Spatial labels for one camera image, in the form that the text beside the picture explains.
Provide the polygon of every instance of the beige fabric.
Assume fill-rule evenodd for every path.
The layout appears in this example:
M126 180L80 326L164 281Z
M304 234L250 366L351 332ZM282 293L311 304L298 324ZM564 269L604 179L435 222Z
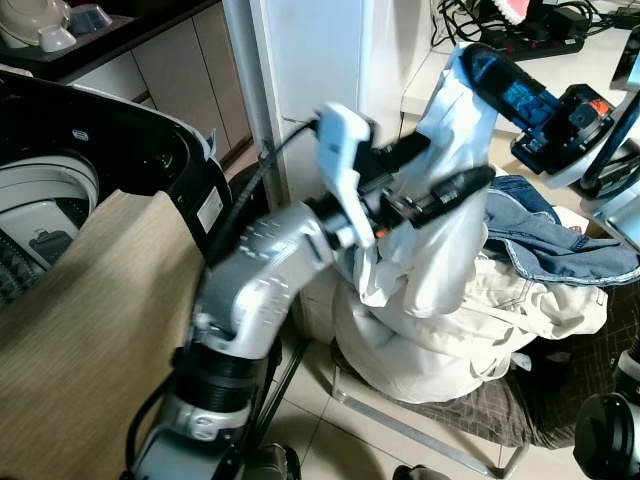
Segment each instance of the beige fabric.
M334 296L336 340L368 384L411 404L446 402L504 376L512 352L536 336L596 333L607 294L526 280L511 263L480 254L455 312L419 318L404 311L406 287L383 308L367 307L347 282Z
M0 477L114 479L183 339L202 257L169 197L108 198L0 316Z

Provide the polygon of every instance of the washing machine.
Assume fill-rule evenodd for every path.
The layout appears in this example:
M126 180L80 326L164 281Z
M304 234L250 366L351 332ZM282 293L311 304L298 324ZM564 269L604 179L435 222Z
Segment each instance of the washing machine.
M116 189L166 192L203 253L231 206L211 146L190 126L0 72L0 309L51 268Z

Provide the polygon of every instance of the brown checkered cloth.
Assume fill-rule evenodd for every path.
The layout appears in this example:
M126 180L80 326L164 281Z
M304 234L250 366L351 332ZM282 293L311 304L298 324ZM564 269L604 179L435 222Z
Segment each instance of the brown checkered cloth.
M640 320L640 282L609 288L607 293L607 323L598 333L554 342L558 351L571 354L559 386L512 371L448 402L413 405L382 395L420 415L507 447L573 445L580 405L595 393L612 390L615 362L631 347ZM331 350L334 362L364 383L335 340Z

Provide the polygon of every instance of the metal stand leg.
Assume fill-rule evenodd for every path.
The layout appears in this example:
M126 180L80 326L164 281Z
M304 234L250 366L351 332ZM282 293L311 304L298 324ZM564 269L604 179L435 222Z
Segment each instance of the metal stand leg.
M340 390L340 379L342 377L342 370L338 365L333 365L333 384L331 385L331 396L340 403L344 403L347 395Z
M334 364L333 366L333 385L331 386L331 396L340 403L347 407L361 413L362 415L369 417L370 419L394 430L405 437L411 438L416 442L424 445L431 450L434 450L451 460L464 465L471 470L474 470L487 478L495 480L506 480L513 473L515 468L520 464L525 454L529 450L529 445L519 447L513 453L507 466L505 468L498 468L493 465L487 465L475 457L472 457L466 452L463 452L457 448L447 445L446 443L427 435L424 432L416 430L415 428L400 422L387 414L376 410L375 408L350 397L347 393L340 390L340 380L342 377L342 370L340 367Z
M513 452L513 455L511 455L511 458L507 462L507 466L500 469L501 470L501 472L499 472L500 478L507 480L509 477L511 477L511 474L516 469L516 467L520 465L520 463L522 462L522 459L524 458L524 456L527 454L528 451L529 451L529 444L516 448L516 451Z
M282 401L282 397L284 397L287 388L289 387L289 383L293 379L296 371L298 370L298 366L300 362L302 362L302 358L304 357L304 353L307 351L307 347L311 342L309 340L302 341L291 356L291 360L289 360L289 365L287 365L287 369L285 370L280 382L278 382L278 388L273 393L273 396L268 400L268 402L262 407L262 412L257 420L255 441L256 446L259 445L262 437L269 428L269 424L273 419L273 416L278 410L280 406L280 402Z

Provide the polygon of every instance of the washing machine lid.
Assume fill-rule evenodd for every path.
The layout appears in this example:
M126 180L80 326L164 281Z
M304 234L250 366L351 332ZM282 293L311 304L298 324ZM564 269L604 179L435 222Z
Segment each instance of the washing machine lid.
M0 71L0 131L0 167L55 155L84 160L97 177L97 203L116 189L148 196L166 192L204 254L231 208L224 173L208 159L201 136L155 111ZM55 180L51 169L37 172ZM83 175L73 172L73 181L84 181Z

